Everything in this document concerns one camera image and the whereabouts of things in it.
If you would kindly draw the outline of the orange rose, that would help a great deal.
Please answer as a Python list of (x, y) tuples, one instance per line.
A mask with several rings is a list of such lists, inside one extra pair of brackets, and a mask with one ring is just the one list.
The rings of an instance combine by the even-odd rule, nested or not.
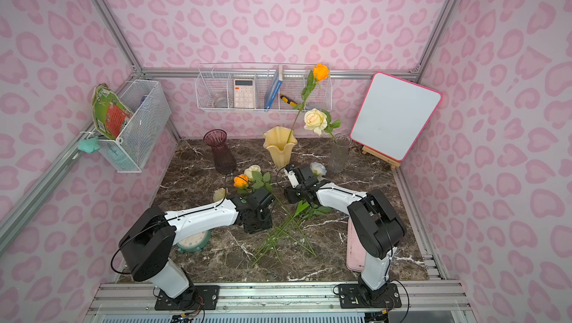
[(271, 174), (261, 174), (255, 171), (251, 178), (247, 174), (241, 174), (234, 178), (234, 186), (239, 195), (248, 196), (261, 188), (269, 189), (271, 187)]
[(297, 114), (296, 114), (294, 122), (290, 128), (289, 135), (287, 137), (287, 141), (290, 141), (290, 139), (293, 137), (294, 127), (296, 125), (296, 122), (297, 122), (300, 114), (302, 113), (302, 111), (305, 109), (306, 102), (307, 102), (308, 98), (311, 96), (311, 93), (316, 88), (316, 86), (319, 85), (320, 81), (327, 79), (329, 76), (330, 76), (329, 69), (325, 65), (322, 65), (322, 64), (318, 64), (318, 65), (314, 66), (313, 69), (309, 71), (308, 76), (307, 76), (306, 85), (305, 85), (304, 89), (302, 89), (302, 92), (301, 92), (302, 102), (294, 107), (297, 110)]

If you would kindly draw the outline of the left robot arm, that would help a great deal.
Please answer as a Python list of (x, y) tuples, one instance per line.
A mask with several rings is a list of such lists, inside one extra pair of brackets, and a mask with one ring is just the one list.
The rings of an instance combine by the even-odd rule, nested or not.
[(248, 234), (272, 227), (274, 195), (260, 188), (248, 196), (231, 195), (208, 205), (182, 211), (147, 209), (119, 243), (119, 253), (128, 267), (123, 274), (135, 282), (149, 281), (171, 299), (193, 291), (192, 281), (170, 259), (179, 242), (212, 229), (241, 226)]

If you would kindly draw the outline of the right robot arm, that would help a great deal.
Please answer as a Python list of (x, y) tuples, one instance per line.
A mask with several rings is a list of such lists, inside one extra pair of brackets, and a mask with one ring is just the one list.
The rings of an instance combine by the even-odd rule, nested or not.
[(285, 174), (290, 181), (290, 187), (284, 189), (289, 202), (305, 200), (350, 217), (366, 251), (360, 285), (371, 296), (380, 296), (389, 287), (394, 253), (407, 233), (402, 218), (384, 193), (340, 187), (329, 180), (319, 179), (306, 164), (300, 167), (289, 164)]

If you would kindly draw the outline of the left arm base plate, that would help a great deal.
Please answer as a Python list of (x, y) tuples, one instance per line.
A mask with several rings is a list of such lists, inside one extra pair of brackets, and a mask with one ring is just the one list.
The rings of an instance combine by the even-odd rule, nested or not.
[(156, 311), (185, 311), (192, 312), (199, 308), (215, 310), (219, 298), (220, 286), (199, 285), (191, 286), (175, 299), (169, 297), (163, 290), (156, 294)]

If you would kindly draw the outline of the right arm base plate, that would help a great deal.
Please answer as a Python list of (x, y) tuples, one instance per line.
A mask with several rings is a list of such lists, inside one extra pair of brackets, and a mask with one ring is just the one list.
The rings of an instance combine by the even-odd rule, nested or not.
[(342, 309), (380, 308), (392, 310), (402, 307), (396, 284), (385, 284), (379, 290), (371, 290), (365, 284), (338, 284), (333, 293), (339, 298)]

